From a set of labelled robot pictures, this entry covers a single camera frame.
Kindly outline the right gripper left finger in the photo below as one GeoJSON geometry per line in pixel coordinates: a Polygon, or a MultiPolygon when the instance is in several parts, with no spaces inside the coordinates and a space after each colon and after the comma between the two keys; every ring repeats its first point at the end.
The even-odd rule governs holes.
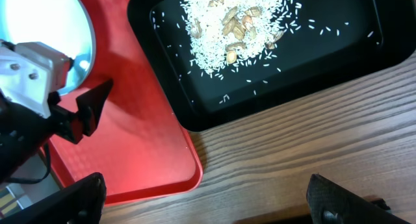
{"type": "Polygon", "coordinates": [[[45,199],[2,219],[1,224],[99,223],[107,196],[101,173],[73,183],[45,199]]]}

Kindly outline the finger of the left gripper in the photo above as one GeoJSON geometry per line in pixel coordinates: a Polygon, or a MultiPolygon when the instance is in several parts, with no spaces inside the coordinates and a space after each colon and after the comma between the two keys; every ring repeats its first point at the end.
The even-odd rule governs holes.
{"type": "Polygon", "coordinates": [[[83,134],[91,136],[99,125],[101,113],[114,81],[108,79],[76,98],[77,115],[82,124],[83,134]]]}

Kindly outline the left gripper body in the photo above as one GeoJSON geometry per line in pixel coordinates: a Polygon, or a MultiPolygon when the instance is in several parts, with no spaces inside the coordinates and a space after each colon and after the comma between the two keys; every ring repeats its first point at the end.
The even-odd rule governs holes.
{"type": "Polygon", "coordinates": [[[1,96],[1,181],[11,182],[12,174],[53,135],[79,143],[83,138],[83,113],[59,106],[60,95],[47,97],[51,115],[40,116],[31,109],[1,96]]]}

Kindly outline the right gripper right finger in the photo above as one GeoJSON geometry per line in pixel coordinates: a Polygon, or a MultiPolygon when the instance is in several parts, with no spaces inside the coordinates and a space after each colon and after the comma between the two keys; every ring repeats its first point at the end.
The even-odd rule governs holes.
{"type": "Polygon", "coordinates": [[[408,223],[319,174],[310,177],[306,199],[314,224],[408,223]]]}

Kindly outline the large pale blue plate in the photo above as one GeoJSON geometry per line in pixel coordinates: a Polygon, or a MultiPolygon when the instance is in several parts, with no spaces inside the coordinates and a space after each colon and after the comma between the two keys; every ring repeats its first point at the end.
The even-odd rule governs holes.
{"type": "Polygon", "coordinates": [[[60,95],[82,85],[96,57],[94,27],[81,0],[1,0],[1,39],[42,42],[72,58],[60,95]]]}

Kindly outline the rice and nut scraps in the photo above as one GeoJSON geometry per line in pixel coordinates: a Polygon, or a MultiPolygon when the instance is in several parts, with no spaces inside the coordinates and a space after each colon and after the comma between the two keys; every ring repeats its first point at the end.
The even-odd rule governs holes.
{"type": "Polygon", "coordinates": [[[206,105],[371,38],[372,0],[163,0],[149,20],[193,101],[206,105]]]}

